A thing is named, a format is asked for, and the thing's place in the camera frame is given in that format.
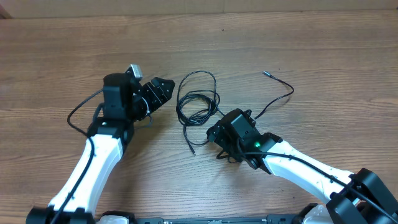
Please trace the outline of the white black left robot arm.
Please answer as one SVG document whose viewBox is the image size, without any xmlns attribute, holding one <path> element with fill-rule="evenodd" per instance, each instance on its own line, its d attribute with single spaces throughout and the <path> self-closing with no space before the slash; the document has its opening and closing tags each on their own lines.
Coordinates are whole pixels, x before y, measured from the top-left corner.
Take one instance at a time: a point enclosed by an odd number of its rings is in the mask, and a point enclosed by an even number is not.
<svg viewBox="0 0 398 224">
<path fill-rule="evenodd" d="M 34 207 L 27 223 L 94 223 L 98 201 L 115 165 L 134 135 L 134 123 L 168 102 L 173 80 L 159 77 L 141 85 L 132 72 L 104 77 L 104 96 L 87 131 L 83 154 L 67 183 L 45 208 Z"/>
</svg>

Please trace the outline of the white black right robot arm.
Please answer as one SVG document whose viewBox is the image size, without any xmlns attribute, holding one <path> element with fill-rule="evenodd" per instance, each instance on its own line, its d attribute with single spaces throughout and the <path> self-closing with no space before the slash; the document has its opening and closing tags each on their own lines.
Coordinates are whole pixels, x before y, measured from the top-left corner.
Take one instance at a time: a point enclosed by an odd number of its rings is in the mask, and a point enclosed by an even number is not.
<svg viewBox="0 0 398 224">
<path fill-rule="evenodd" d="M 299 223 L 397 223 L 397 199 L 372 171 L 328 166 L 273 133 L 261 134 L 251 111 L 235 109 L 206 132 L 222 148 L 219 158 L 291 181 L 322 201 L 303 211 Z"/>
</svg>

